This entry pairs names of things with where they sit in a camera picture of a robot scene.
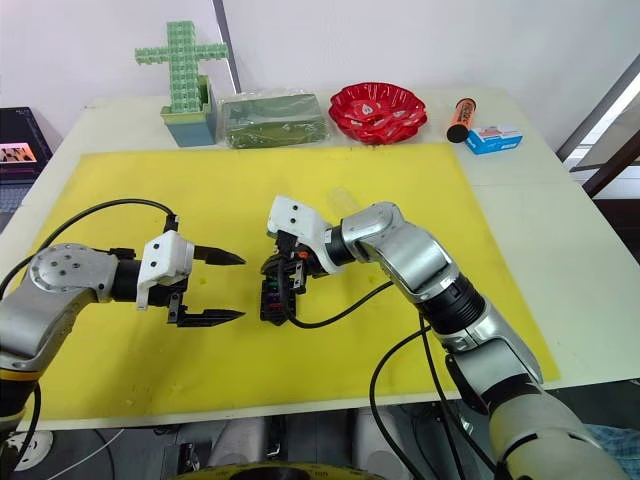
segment green plastic container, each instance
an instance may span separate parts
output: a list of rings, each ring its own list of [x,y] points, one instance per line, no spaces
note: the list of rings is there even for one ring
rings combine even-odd
[[[284,147],[327,138],[327,125],[313,94],[226,101],[222,115],[232,148]]]
[[[202,110],[200,112],[171,113],[162,107],[160,116],[180,147],[200,147],[216,143],[215,102],[206,75],[198,75]]]

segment blue and white box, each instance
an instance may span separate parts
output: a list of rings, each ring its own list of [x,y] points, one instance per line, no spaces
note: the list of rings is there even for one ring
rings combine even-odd
[[[512,125],[473,128],[465,143],[476,155],[516,148],[522,133]]]

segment metal frame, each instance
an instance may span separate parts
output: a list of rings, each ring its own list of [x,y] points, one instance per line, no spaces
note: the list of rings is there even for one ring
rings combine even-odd
[[[596,123],[600,121],[603,115],[609,110],[613,102],[622,94],[625,88],[633,81],[634,78],[640,73],[640,55],[638,55],[631,65],[624,71],[618,81],[613,84],[609,91],[602,97],[602,100],[595,106],[593,111],[587,115],[578,128],[567,138],[562,146],[556,151],[556,155],[561,162],[564,162],[571,152],[580,145],[582,139],[587,136]]]
[[[587,180],[582,188],[587,195],[594,197],[609,182],[640,156],[640,130],[618,150],[598,171]]]
[[[229,24],[227,23],[227,14],[224,11],[223,0],[211,0],[213,3],[213,9],[216,12],[216,20],[218,21],[218,28],[220,29],[220,35],[222,41],[227,45],[229,54],[227,61],[229,62],[229,71],[231,73],[231,80],[233,81],[233,88],[236,93],[242,92],[240,86],[240,76],[238,75],[238,66],[236,65],[236,57],[233,55],[233,46],[231,45],[231,34],[229,33]]]

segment white table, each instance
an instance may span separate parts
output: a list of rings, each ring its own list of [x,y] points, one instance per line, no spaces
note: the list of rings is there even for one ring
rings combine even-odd
[[[494,88],[416,89],[429,122],[411,142],[446,141],[457,100],[478,103],[476,125],[510,123],[515,150],[473,155],[454,149],[493,236],[560,369],[548,388],[640,376],[640,267],[508,95]],[[318,95],[323,107],[329,94]],[[49,210],[84,153],[177,149],[159,111],[165,97],[101,99],[87,106],[0,235],[0,276],[28,254]],[[357,144],[334,129],[331,145]],[[224,148],[217,145],[210,148]],[[386,399],[409,402],[435,395]],[[43,428],[174,423],[367,405],[365,398],[166,418],[45,422]]]

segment yellow foam mat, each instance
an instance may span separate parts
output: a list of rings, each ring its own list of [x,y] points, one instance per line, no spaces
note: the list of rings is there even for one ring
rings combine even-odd
[[[362,207],[389,200],[431,231],[478,290],[489,295],[537,355],[548,379],[557,369],[496,246],[452,149],[445,144],[323,149],[130,152],[88,155],[79,163],[40,234],[80,210],[114,198],[143,197],[180,215],[180,233],[235,252],[244,266],[196,262],[185,303],[191,312],[231,308],[244,317],[208,329],[167,325],[167,310],[132,303],[92,304],[81,312],[42,379],[42,418],[137,417],[366,397],[373,369],[418,329],[416,310],[396,289],[338,323],[318,329],[259,319],[265,235],[277,194],[340,219],[336,189]],[[164,214],[118,206],[81,220],[57,242],[132,247],[138,255],[162,231]],[[299,318],[325,319],[387,279],[377,265],[309,279]],[[454,386],[434,344],[446,388]],[[380,377],[382,395],[434,389],[422,345],[398,353]]]

